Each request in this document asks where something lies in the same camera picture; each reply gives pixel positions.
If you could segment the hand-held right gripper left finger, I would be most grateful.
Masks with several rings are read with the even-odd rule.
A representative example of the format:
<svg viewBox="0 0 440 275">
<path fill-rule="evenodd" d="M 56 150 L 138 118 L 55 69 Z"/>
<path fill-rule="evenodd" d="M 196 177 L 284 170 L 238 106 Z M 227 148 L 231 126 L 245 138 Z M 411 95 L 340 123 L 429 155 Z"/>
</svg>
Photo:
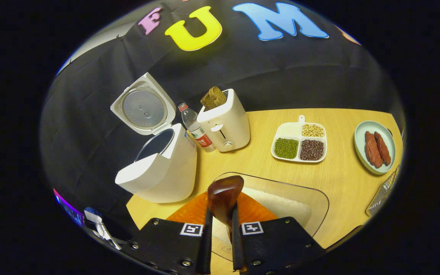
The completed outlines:
<svg viewBox="0 0 440 275">
<path fill-rule="evenodd" d="M 151 218 L 122 252 L 157 275 L 209 275 L 212 219 L 204 192 L 166 219 Z"/>
</svg>

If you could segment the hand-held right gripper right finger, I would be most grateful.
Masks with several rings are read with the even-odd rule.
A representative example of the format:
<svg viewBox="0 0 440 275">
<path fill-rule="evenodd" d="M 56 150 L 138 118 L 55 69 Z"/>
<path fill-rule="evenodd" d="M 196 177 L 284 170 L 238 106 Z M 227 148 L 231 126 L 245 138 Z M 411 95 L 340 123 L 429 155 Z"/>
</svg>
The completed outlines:
<svg viewBox="0 0 440 275">
<path fill-rule="evenodd" d="M 325 254 L 294 217 L 277 217 L 241 193 L 232 216 L 233 267 L 243 275 L 288 275 Z"/>
</svg>

